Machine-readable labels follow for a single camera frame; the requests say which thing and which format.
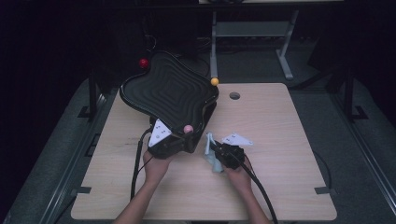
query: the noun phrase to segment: black foam pad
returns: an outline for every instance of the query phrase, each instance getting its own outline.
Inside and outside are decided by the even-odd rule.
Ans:
[[[160,119],[172,133],[194,133],[205,128],[205,110],[216,102],[219,89],[176,57],[159,51],[149,60],[147,72],[128,78],[120,87],[121,99],[130,107]]]

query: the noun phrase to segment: forearm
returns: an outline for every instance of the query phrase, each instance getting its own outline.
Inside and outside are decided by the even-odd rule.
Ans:
[[[113,223],[140,223],[157,187],[158,184],[145,183]]]
[[[269,224],[271,223],[265,213],[262,211],[262,207],[257,201],[251,189],[238,190],[242,200],[247,209],[247,215],[249,223],[251,224]]]

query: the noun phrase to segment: controller cable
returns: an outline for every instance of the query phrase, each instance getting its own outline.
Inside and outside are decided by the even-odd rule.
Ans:
[[[134,160],[134,175],[132,177],[132,184],[131,184],[131,200],[134,197],[134,191],[135,191],[135,188],[136,188],[137,175],[139,174],[140,170],[147,164],[147,163],[145,163],[143,165],[143,167],[141,167],[139,169],[140,157],[142,155],[143,139],[145,138],[146,134],[151,133],[151,132],[152,132],[152,127],[150,127],[149,129],[145,130],[143,132],[142,136],[140,137],[139,142],[137,143],[136,158]]]
[[[238,160],[238,158],[236,158],[236,156],[235,156],[231,151],[228,151],[228,153],[230,153],[230,155],[233,156],[233,158],[236,159],[236,160],[238,161],[239,165],[241,165],[242,168],[244,168],[244,170],[247,172],[247,174],[250,176],[250,178],[253,180],[253,182],[256,183],[257,187],[259,187],[259,190],[262,192],[262,196],[264,197],[265,201],[267,202],[267,205],[268,205],[268,208],[269,208],[269,210],[270,210],[270,213],[271,213],[271,217],[272,217],[272,219],[273,219],[273,222],[274,222],[274,224],[277,224],[277,218],[276,218],[276,214],[275,214],[275,211],[274,211],[274,207],[272,206],[271,201],[270,201],[270,199],[269,199],[267,193],[265,192],[264,187],[262,186],[262,183],[260,183],[259,178],[257,178],[257,176],[254,174],[253,166],[251,165],[250,160],[248,159],[247,154],[245,154],[245,158],[247,158],[247,161],[250,163],[250,166],[251,166],[251,170],[252,170],[252,171],[250,171],[250,170],[248,169],[248,167],[247,167],[243,162],[241,162],[240,160]]]
[[[314,152],[314,155],[317,156],[317,158],[319,158],[319,160],[323,163],[324,167],[326,168],[326,172],[327,172],[327,176],[328,176],[328,189],[332,189],[332,173],[330,172],[330,168],[329,165],[326,163],[326,161],[314,150],[312,150]]]

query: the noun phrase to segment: red ball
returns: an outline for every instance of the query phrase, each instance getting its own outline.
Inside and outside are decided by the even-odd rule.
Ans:
[[[140,59],[139,66],[143,69],[147,69],[149,67],[149,60],[147,59]]]

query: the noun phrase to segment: metal stand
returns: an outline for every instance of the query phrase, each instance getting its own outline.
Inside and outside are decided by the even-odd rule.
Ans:
[[[331,68],[323,71],[319,74],[316,74],[314,77],[309,78],[308,80],[292,87],[288,87],[290,91],[294,90],[302,90],[311,84],[319,81],[320,79],[332,75],[331,79],[326,85],[326,91],[328,93],[337,93],[340,91],[341,86],[345,84],[345,92],[344,92],[344,113],[350,122],[354,122],[355,119],[368,119],[367,115],[364,113],[361,106],[356,105],[355,108],[358,111],[358,114],[353,114],[353,72],[351,68],[345,67],[342,63],[337,63]]]
[[[94,79],[94,73],[91,72],[88,77],[88,86],[90,89],[90,106],[83,106],[78,114],[78,118],[89,118],[89,121],[93,119],[97,111],[97,100],[98,94],[96,89],[96,83]]]
[[[285,37],[285,42],[281,49],[276,50],[276,56],[282,66],[283,73],[287,80],[292,80],[293,75],[289,64],[285,58],[294,24],[299,11],[295,10],[290,21],[219,21],[216,19],[216,11],[213,12],[212,21],[212,50],[210,52],[210,76],[218,76],[218,64],[216,58],[216,37],[217,36],[280,36]]]

